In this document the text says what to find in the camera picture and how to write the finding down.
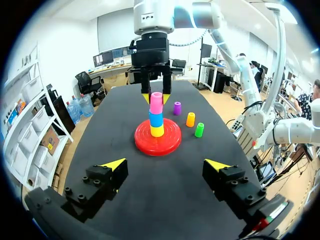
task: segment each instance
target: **water bottle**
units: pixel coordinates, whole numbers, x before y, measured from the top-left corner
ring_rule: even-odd
[[[81,110],[81,106],[79,104],[79,101],[78,99],[75,98],[75,95],[72,96],[72,101],[71,101],[71,104],[74,104],[78,110],[78,112],[80,113],[80,116],[83,115],[83,112]]]
[[[94,106],[92,105],[91,97],[89,94],[86,94],[86,95],[81,94],[81,99],[79,100],[79,104],[83,112],[83,116],[90,117],[95,113]]]
[[[73,121],[74,124],[77,124],[80,121],[80,114],[77,110],[77,107],[74,104],[70,104],[68,101],[66,102],[67,104],[67,111]]]

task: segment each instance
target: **table surface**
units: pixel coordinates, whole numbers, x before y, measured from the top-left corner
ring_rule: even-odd
[[[153,92],[162,82],[152,82]],[[188,81],[173,81],[172,94],[163,108],[165,118],[181,128],[178,149],[152,157],[135,146],[134,132],[148,119],[149,105],[141,85],[113,88],[87,125],[74,153],[65,186],[85,176],[85,169],[127,158],[129,175],[112,201],[106,201],[85,224],[119,239],[194,240],[236,239],[246,225],[225,201],[219,202],[202,177],[205,158],[239,165],[250,181],[258,179],[240,145],[206,99]],[[182,114],[173,115],[174,102]],[[188,112],[204,123],[202,138],[186,126]]]
[[[131,63],[126,63],[126,64],[123,64],[123,65],[117,65],[117,66],[110,66],[110,67],[102,67],[102,68],[99,68],[97,70],[94,70],[94,71],[91,71],[89,72],[88,74],[97,74],[97,73],[100,73],[100,72],[103,72],[103,71],[111,71],[111,70],[117,70],[117,69],[120,69],[120,68],[130,68],[132,66]]]

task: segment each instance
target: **red disc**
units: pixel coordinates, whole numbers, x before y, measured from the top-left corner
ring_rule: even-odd
[[[136,147],[151,156],[163,156],[172,153],[181,143],[180,127],[172,120],[164,118],[164,135],[154,137],[150,133],[150,121],[145,120],[135,130]]]

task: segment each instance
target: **office chair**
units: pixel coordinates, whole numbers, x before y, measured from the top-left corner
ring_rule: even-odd
[[[185,60],[179,60],[174,59],[172,61],[172,80],[176,80],[176,76],[180,75],[183,76],[185,74],[185,67],[186,67],[187,61]]]
[[[231,95],[230,97],[233,99],[233,100],[236,100],[238,102],[242,102],[242,99],[239,97],[239,93],[240,93],[240,88],[241,88],[241,85],[240,83],[238,83],[237,81],[234,81],[233,77],[231,77],[232,80],[230,80],[230,82],[234,83],[236,85],[236,94],[235,95]]]
[[[102,84],[104,83],[104,80],[101,79],[100,76],[96,76],[91,79],[90,76],[85,71],[77,74],[75,78],[78,80],[80,93],[82,94],[93,93],[93,96],[91,97],[91,101],[93,106],[95,106],[94,102],[98,98],[97,92],[103,86]],[[99,82],[92,85],[92,80],[94,79],[99,79]]]

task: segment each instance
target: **orange cup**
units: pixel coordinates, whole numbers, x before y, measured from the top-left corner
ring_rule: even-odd
[[[194,112],[189,112],[188,117],[186,118],[185,125],[189,128],[192,128],[195,125],[196,115]]]

